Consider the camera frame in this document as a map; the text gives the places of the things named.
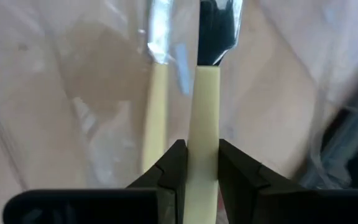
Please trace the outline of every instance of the plastic bag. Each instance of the plastic bag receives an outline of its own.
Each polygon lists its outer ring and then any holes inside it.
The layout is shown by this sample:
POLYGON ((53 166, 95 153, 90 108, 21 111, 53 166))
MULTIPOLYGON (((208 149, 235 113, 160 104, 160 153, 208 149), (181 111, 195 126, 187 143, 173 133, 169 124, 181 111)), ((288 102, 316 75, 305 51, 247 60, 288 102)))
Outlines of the plastic bag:
MULTIPOLYGON (((175 99, 183 99, 170 105, 177 118, 170 143, 186 138, 177 130, 187 115, 175 108, 190 109, 196 51, 187 49, 195 49, 197 27, 184 26, 184 18, 198 12, 188 10, 194 4, 181 2, 173 13, 172 52, 181 59, 171 56, 170 70, 175 74, 180 64, 187 77, 178 77, 181 92, 177 78, 170 82, 175 99)), ((121 0, 0 1, 0 130, 9 136, 0 143, 9 146, 1 150, 11 155, 22 190, 123 187, 139 175, 150 72, 147 7, 121 0), (116 164, 132 174, 112 175, 116 164)))
POLYGON ((262 0, 265 14, 299 56, 318 95, 310 129, 310 188, 352 186, 349 163, 358 156, 358 1, 262 0), (337 112, 343 119, 324 135, 337 112))

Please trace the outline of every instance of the black object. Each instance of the black object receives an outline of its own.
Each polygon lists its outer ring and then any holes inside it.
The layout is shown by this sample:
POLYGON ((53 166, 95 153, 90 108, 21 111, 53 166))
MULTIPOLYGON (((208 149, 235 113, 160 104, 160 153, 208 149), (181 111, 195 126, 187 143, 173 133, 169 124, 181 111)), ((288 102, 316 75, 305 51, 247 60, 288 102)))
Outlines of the black object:
POLYGON ((221 63, 224 54, 236 46, 242 0, 201 0, 197 65, 221 63))
MULTIPOLYGON (((186 161, 178 140, 127 189, 26 192, 4 223, 183 223, 186 161)), ((229 223, 358 223, 358 190, 304 189, 225 140, 218 179, 229 223)))

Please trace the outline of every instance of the knife handle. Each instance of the knife handle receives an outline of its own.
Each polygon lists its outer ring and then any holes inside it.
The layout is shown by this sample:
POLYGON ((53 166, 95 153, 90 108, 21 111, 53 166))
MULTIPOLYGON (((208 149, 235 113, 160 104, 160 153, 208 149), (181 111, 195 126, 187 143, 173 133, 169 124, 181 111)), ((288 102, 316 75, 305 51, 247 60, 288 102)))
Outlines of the knife handle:
POLYGON ((198 66, 187 142, 184 223, 215 224, 218 206, 220 68, 198 66))
POLYGON ((146 108, 142 172, 148 171, 167 146, 168 65, 154 63, 146 108))

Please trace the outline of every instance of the plastic packaging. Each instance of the plastic packaging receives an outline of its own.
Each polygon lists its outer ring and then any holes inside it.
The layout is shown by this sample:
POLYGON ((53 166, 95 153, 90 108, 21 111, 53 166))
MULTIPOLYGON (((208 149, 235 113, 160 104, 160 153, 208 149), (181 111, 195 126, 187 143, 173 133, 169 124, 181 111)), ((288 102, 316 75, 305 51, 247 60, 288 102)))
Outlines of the plastic packaging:
MULTIPOLYGON (((0 163, 16 164, 23 180, 9 194, 122 187, 140 175, 147 7, 0 0, 0 163)), ((173 8, 168 146, 188 136, 199 11, 193 0, 173 8)), ((304 156, 314 89, 255 1, 243 3, 239 43, 221 74, 220 137, 290 177, 304 156)))
POLYGON ((264 12, 303 62, 316 88, 305 187, 351 187, 349 161, 358 155, 358 1, 262 0, 264 12), (324 138, 330 118, 348 113, 324 138))

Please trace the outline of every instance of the knife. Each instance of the knife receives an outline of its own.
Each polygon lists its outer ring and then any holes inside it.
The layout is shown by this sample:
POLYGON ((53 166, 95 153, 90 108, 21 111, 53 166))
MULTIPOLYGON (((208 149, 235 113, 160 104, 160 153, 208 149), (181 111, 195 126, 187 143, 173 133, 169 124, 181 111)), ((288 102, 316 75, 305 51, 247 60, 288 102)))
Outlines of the knife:
POLYGON ((242 0, 201 0, 198 58, 188 136, 184 223, 216 223, 219 64, 237 45, 242 0))
POLYGON ((168 51, 173 0, 153 0, 147 48, 154 62, 145 115, 142 172, 163 155, 167 145, 168 51))

